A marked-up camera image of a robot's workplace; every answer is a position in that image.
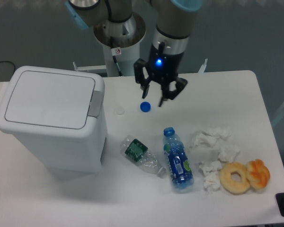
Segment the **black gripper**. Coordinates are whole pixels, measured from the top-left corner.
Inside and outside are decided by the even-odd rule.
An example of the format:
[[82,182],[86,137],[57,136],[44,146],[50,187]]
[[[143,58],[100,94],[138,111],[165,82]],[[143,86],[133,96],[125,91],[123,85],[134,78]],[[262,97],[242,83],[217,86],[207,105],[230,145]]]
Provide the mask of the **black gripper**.
[[[135,81],[141,85],[143,91],[142,99],[146,98],[151,81],[161,84],[162,97],[158,107],[161,107],[168,99],[174,100],[187,85],[186,79],[178,77],[178,67],[184,53],[167,54],[164,53],[166,49],[165,43],[158,48],[152,44],[148,61],[139,58],[133,65]],[[174,90],[169,89],[171,82],[175,82]]]

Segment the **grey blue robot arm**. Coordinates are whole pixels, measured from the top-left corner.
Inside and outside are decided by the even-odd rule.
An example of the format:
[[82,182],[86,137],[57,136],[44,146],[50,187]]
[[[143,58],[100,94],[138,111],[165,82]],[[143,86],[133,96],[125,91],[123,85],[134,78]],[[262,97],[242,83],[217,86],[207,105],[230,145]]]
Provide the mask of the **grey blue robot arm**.
[[150,83],[161,86],[161,101],[182,92],[187,80],[178,76],[201,0],[150,0],[157,11],[147,60],[140,57],[146,24],[131,0],[68,0],[65,5],[78,27],[92,28],[102,45],[109,77],[134,76],[146,97]]

